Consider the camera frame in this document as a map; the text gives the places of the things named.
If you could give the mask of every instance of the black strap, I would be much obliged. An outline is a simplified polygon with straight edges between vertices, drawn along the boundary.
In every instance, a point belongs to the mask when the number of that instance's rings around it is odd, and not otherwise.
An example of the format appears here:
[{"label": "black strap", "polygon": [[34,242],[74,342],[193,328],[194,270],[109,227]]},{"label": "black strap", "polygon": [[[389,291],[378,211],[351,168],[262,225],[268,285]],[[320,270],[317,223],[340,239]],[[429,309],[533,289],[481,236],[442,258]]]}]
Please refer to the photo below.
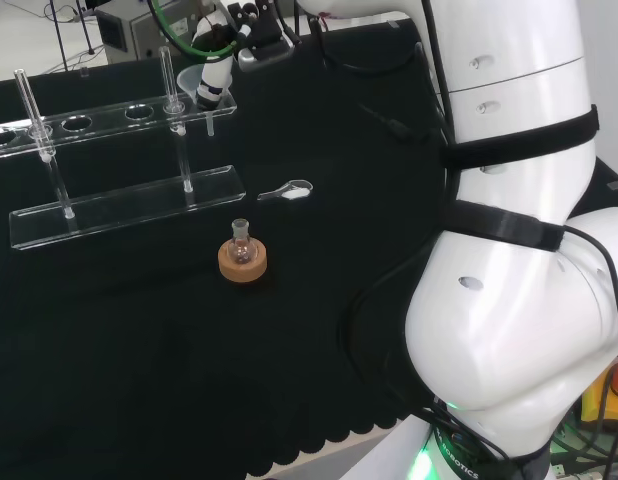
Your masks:
[{"label": "black strap", "polygon": [[449,232],[555,252],[564,227],[535,217],[456,200],[443,207],[442,228]]},{"label": "black strap", "polygon": [[442,148],[445,168],[467,170],[542,157],[583,145],[600,130],[598,109],[546,127]]}]

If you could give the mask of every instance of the white floor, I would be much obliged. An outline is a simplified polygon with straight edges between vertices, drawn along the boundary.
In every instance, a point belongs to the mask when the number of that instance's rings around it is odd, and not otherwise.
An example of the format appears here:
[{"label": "white floor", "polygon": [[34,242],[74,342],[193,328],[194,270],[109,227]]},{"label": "white floor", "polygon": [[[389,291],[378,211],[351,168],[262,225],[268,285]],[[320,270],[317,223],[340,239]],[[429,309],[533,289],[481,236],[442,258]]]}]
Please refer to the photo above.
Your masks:
[{"label": "white floor", "polygon": [[[42,16],[44,6],[48,0],[7,0],[27,10]],[[69,8],[63,8],[58,13],[58,20],[66,21],[73,17]],[[98,26],[95,23],[87,24],[87,31],[91,45],[95,48],[102,45]],[[87,42],[81,23],[60,24],[60,34],[65,48],[68,65],[71,68],[79,59],[79,54],[87,50]],[[106,65],[107,58],[104,52],[92,58],[90,55],[82,57],[80,66]],[[29,76],[39,75],[53,67],[62,66],[62,57],[58,46],[58,37],[52,21],[38,18],[35,15],[7,5],[0,0],[0,80],[13,78],[13,71],[24,68]]]}]

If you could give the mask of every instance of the acrylic test tube rack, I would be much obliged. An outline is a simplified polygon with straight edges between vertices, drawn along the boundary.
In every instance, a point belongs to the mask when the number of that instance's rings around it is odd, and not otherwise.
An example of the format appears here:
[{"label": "acrylic test tube rack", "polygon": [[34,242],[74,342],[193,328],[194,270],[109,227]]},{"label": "acrylic test tube rack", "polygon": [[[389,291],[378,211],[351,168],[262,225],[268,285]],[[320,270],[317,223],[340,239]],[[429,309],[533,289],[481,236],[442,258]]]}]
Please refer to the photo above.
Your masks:
[{"label": "acrylic test tube rack", "polygon": [[[0,125],[0,158],[37,151],[46,165],[57,202],[9,214],[12,248],[24,250],[149,220],[241,200],[245,190],[231,165],[191,173],[186,146],[188,122],[214,119],[236,110],[227,91],[214,111],[202,111],[186,93],[178,94],[167,47],[160,49],[167,94],[42,117],[24,70],[14,72],[29,120]],[[58,169],[57,147],[153,128],[169,128],[181,175],[80,198],[70,198]]]}]

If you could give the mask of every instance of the white robotic arm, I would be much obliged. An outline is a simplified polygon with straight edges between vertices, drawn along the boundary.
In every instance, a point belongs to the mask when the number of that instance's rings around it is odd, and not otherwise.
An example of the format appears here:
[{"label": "white robotic arm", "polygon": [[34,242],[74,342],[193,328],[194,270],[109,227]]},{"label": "white robotic arm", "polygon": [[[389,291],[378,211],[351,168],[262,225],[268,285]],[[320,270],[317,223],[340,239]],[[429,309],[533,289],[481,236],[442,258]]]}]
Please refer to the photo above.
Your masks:
[{"label": "white robotic arm", "polygon": [[[406,13],[435,72],[420,0],[300,4],[334,17]],[[546,127],[591,110],[575,0],[434,0],[432,10],[458,143]],[[590,141],[465,170],[457,198],[564,225],[595,161]],[[601,241],[618,269],[618,209],[569,224]],[[406,339],[419,375],[453,417],[509,457],[532,454],[618,355],[607,264],[568,234],[554,253],[444,232],[413,296]],[[429,450],[438,477],[456,478],[433,437]]]}]

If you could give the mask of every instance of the black tablecloth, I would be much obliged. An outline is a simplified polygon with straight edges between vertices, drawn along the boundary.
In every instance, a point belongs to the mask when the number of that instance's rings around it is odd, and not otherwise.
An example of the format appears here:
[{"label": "black tablecloth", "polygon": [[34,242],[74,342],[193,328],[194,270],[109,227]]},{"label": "black tablecloth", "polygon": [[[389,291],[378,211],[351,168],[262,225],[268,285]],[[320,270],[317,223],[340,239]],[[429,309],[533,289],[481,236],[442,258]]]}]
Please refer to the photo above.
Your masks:
[{"label": "black tablecloth", "polygon": [[[334,55],[367,65],[414,41],[388,25],[328,38]],[[192,124],[188,142],[193,170],[237,167],[245,200],[40,249],[10,249],[8,214],[54,200],[43,165],[0,159],[0,479],[239,479],[404,416],[350,372],[335,326],[434,224],[444,176],[420,141],[433,126],[423,78],[415,65],[381,79],[329,73],[311,42],[286,63],[236,72],[238,111],[211,139]],[[47,115],[162,91],[156,61],[31,83]],[[418,141],[397,143],[359,103]],[[0,122],[23,117],[14,83],[0,83]],[[58,161],[75,197],[177,175],[171,142],[158,130],[118,136],[62,147]],[[309,199],[255,202],[297,178],[314,184]],[[599,165],[578,212],[618,205],[613,179]],[[216,265],[238,217],[269,254],[247,287]],[[421,268],[361,316],[371,360],[399,336]]]}]

